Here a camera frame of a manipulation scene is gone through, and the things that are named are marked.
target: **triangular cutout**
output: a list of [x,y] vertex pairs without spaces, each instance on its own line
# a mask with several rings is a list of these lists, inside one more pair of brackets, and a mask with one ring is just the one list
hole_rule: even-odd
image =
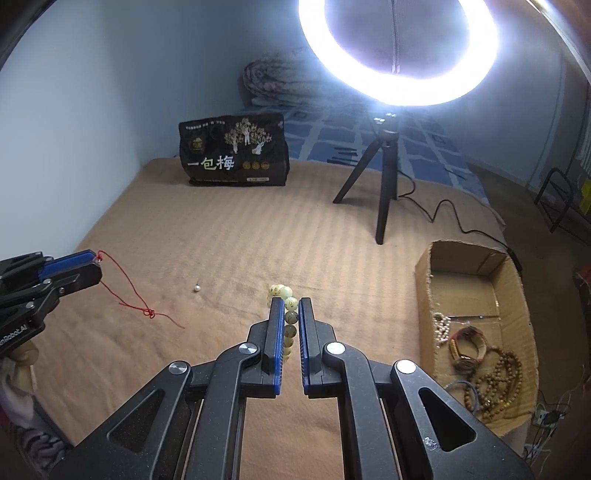
[[421,388],[418,395],[421,397],[425,410],[427,410],[437,441],[444,452],[451,452],[474,441],[476,432],[432,390]]
[[156,390],[150,394],[111,430],[108,436],[109,440],[134,453],[141,452],[163,398],[164,390]]

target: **ring light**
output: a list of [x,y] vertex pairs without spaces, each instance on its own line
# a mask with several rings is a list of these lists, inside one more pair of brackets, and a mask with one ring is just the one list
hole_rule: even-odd
[[451,70],[429,79],[377,72],[355,60],[330,33],[324,0],[300,0],[300,22],[312,51],[347,85],[387,105],[436,105],[474,89],[491,69],[496,57],[496,27],[484,1],[459,2],[468,24],[467,50]]

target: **red string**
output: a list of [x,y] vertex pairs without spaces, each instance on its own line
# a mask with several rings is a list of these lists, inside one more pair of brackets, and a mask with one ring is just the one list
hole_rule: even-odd
[[111,295],[113,295],[114,297],[116,297],[119,300],[119,305],[122,305],[124,307],[129,307],[130,309],[134,309],[134,310],[139,310],[141,312],[143,312],[144,315],[146,315],[146,317],[150,317],[151,319],[153,319],[154,317],[156,317],[157,315],[160,315],[162,317],[166,317],[168,318],[171,322],[173,322],[177,327],[184,329],[184,327],[180,324],[178,324],[177,322],[175,322],[172,317],[170,317],[169,315],[166,315],[165,313],[156,313],[154,310],[152,310],[150,307],[148,307],[148,304],[146,303],[146,301],[142,298],[142,295],[140,295],[138,293],[138,291],[135,289],[135,285],[134,283],[131,281],[131,278],[129,277],[129,275],[125,272],[125,270],[123,270],[123,267],[121,267],[121,265],[119,265],[119,263],[117,262],[117,260],[115,260],[112,256],[110,256],[107,252],[105,252],[104,250],[98,250],[98,252],[96,253],[96,258],[99,261],[103,260],[103,254],[105,254],[107,257],[109,257],[113,263],[115,265],[117,265],[117,267],[119,267],[119,269],[121,270],[121,273],[123,275],[125,275],[125,278],[127,278],[127,281],[129,282],[129,285],[131,285],[131,288],[134,289],[134,293],[137,295],[137,297],[142,301],[142,303],[144,304],[143,307],[136,307],[134,305],[130,305],[129,303],[127,303],[124,299],[122,299],[121,297],[119,297],[113,290],[111,290],[109,288],[109,286],[103,282],[102,280],[100,281],[100,283],[109,291],[109,293],[111,293]]

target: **blue blanket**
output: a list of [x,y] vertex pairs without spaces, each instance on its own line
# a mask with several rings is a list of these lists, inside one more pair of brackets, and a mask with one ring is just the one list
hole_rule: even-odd
[[[242,113],[281,112],[293,160],[355,166],[375,138],[368,114],[355,106],[251,106]],[[417,180],[453,186],[488,204],[478,177],[426,108],[400,112],[399,168]],[[368,168],[382,169],[379,150]]]

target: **gold logo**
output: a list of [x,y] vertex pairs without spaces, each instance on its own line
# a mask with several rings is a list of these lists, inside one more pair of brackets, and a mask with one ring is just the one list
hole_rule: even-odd
[[203,140],[201,140],[199,137],[193,138],[193,141],[191,142],[191,150],[193,150],[193,151],[203,150]]

